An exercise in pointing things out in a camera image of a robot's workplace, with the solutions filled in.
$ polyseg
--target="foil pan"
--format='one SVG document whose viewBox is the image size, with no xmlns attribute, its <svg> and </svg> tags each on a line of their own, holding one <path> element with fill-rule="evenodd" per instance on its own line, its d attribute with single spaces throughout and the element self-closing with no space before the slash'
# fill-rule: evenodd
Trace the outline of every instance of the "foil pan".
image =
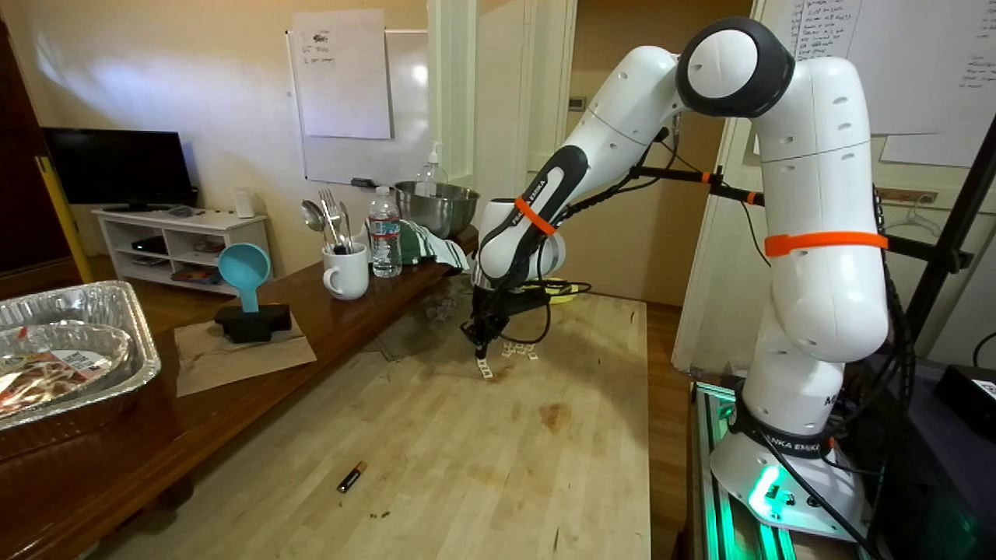
<svg viewBox="0 0 996 560">
<path fill-rule="evenodd" d="M 124 279 L 82 282 L 0 301 L 0 356 L 6 370 L 17 365 L 17 354 L 57 345 L 107 356 L 98 361 L 103 373 L 75 392 L 0 418 L 0 432 L 103 402 L 122 402 L 122 396 L 143 390 L 162 370 L 147 313 Z"/>
</svg>

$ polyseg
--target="floor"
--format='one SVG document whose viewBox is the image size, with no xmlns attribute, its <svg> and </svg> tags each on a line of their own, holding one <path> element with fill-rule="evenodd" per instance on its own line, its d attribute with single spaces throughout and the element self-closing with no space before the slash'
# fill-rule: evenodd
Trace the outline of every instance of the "floor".
<svg viewBox="0 0 996 560">
<path fill-rule="evenodd" d="M 75 282 L 66 269 L 69 260 L 30 266 L 24 273 L 0 273 L 0 296 L 17 296 L 35 288 L 53 288 Z M 208 301 L 218 296 L 202 296 L 191 288 L 167 288 L 134 282 L 153 329 L 167 329 L 173 322 L 191 322 L 202 318 Z M 685 527 L 688 505 L 688 398 L 690 378 L 670 366 L 670 352 L 678 329 L 678 309 L 646 304 L 646 415 L 650 415 L 650 558 L 673 558 L 674 538 Z"/>
</svg>

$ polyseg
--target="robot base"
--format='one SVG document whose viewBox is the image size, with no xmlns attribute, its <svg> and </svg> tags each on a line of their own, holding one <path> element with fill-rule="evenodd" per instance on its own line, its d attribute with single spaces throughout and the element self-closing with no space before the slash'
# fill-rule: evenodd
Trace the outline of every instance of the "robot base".
<svg viewBox="0 0 996 560">
<path fill-rule="evenodd" d="M 827 456 L 783 456 L 798 475 L 806 479 L 859 536 L 868 531 L 862 482 L 853 475 L 850 462 L 827 451 Z M 709 453 L 709 469 L 715 482 L 736 497 L 756 518 L 853 542 L 853 536 L 815 501 L 809 491 L 781 467 L 781 460 L 745 432 L 728 432 Z"/>
</svg>

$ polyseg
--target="aluminum tray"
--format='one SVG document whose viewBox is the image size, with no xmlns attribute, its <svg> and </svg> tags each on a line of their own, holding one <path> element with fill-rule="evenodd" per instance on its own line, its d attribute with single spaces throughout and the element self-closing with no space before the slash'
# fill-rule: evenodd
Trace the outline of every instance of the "aluminum tray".
<svg viewBox="0 0 996 560">
<path fill-rule="evenodd" d="M 124 396 L 143 390 L 148 378 L 157 377 L 162 361 L 157 361 L 147 313 L 143 313 L 129 282 L 103 279 L 103 282 L 82 282 L 82 286 L 30 293 L 21 298 L 0 301 L 0 329 L 62 322 L 62 319 L 85 319 L 85 322 L 124 329 L 127 332 L 124 365 L 82 392 L 69 392 L 57 402 L 28 406 L 21 415 L 0 418 L 0 434 L 9 429 L 17 429 L 17 426 L 37 424 L 37 420 L 62 418 L 69 410 L 85 410 L 85 406 L 95 406 L 107 402 L 122 402 Z"/>
</svg>

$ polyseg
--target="white cabinet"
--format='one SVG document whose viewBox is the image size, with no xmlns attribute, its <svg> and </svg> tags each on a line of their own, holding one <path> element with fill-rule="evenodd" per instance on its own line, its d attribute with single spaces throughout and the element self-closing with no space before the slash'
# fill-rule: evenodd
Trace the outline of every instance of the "white cabinet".
<svg viewBox="0 0 996 560">
<path fill-rule="evenodd" d="M 233 243 L 266 248 L 265 219 L 233 219 L 223 212 L 93 212 L 118 278 L 187 286 L 202 293 L 233 288 L 218 273 L 218 254 Z"/>
</svg>

